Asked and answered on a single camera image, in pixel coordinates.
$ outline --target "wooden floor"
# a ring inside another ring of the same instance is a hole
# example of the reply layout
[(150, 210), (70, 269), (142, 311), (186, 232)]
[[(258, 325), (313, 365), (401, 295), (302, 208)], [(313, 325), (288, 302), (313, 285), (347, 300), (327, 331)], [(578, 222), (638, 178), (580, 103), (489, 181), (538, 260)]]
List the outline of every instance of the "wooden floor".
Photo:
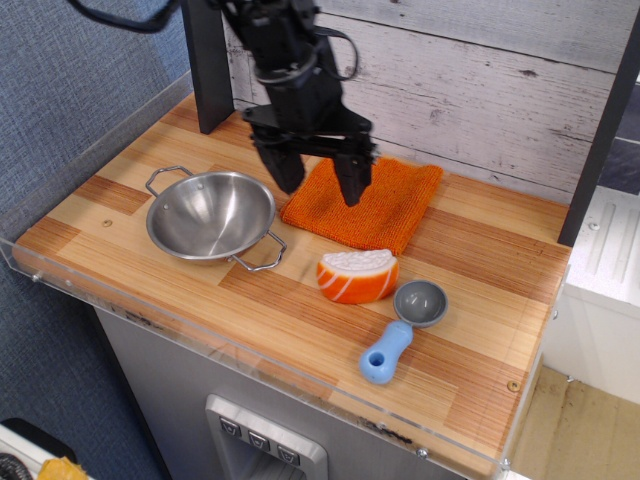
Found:
[(640, 405), (543, 367), (512, 468), (531, 480), (640, 479)]

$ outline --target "wooden countertop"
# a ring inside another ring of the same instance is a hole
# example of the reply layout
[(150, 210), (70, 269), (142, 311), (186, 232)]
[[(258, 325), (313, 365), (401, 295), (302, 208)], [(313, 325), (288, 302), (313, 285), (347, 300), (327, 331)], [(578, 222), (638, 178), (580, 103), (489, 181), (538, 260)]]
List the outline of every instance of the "wooden countertop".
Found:
[[(287, 196), (248, 134), (237, 114), (200, 134), (187, 98), (26, 232), (16, 260), (81, 298), (233, 356), (239, 368), (306, 392), (390, 441), (428, 447), (468, 476), (491, 476), (522, 397), (523, 388), (508, 384), (527, 383), (569, 259), (570, 249), (555, 241), (567, 207), (446, 173), (399, 261), (400, 284), (435, 281), (449, 312), (415, 330), (395, 378), (373, 385), (358, 359), (395, 320), (392, 298), (339, 305), (315, 280), (321, 254), (347, 247), (276, 218), (272, 231), (288, 244), (284, 259), (251, 273), (235, 262), (174, 258), (147, 235), (155, 198), (145, 182), (161, 167), (244, 172), (264, 182), (280, 208)], [(308, 159), (307, 170), (317, 161)], [(160, 175), (154, 188), (181, 178)], [(243, 258), (268, 263), (278, 248), (265, 237)]]

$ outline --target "orange towel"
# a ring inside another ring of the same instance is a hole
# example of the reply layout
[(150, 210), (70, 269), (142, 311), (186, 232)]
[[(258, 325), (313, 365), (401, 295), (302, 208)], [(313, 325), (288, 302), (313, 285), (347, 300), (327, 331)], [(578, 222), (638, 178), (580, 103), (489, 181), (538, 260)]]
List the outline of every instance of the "orange towel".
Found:
[(372, 169), (371, 185), (360, 203), (347, 207), (333, 161), (325, 159), (282, 207), (290, 225), (361, 250), (388, 248), (400, 255), (427, 210), (443, 170), (382, 158)]

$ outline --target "stainless steel pot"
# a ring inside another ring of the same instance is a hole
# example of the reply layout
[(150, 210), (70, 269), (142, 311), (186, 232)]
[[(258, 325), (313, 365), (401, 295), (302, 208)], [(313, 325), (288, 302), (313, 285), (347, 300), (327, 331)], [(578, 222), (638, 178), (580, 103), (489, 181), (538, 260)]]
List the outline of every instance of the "stainless steel pot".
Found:
[[(162, 172), (182, 170), (188, 178), (158, 194), (151, 184)], [(269, 230), (275, 202), (269, 189), (237, 172), (192, 174), (176, 165), (156, 170), (146, 183), (156, 200), (147, 214), (147, 231), (165, 252), (192, 261), (235, 260), (255, 272), (280, 263), (287, 245)], [(273, 263), (250, 266), (239, 255), (270, 235), (281, 245)]]

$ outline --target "orange cloth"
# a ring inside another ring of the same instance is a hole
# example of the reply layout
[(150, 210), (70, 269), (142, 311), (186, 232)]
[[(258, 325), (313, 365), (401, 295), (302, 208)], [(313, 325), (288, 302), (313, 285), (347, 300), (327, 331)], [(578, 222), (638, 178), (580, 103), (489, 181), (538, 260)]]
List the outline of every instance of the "orange cloth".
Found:
[(347, 207), (333, 161), (325, 159), (282, 207), (290, 225), (361, 250), (388, 248), (400, 255), (427, 210), (443, 170), (381, 158), (360, 203)]

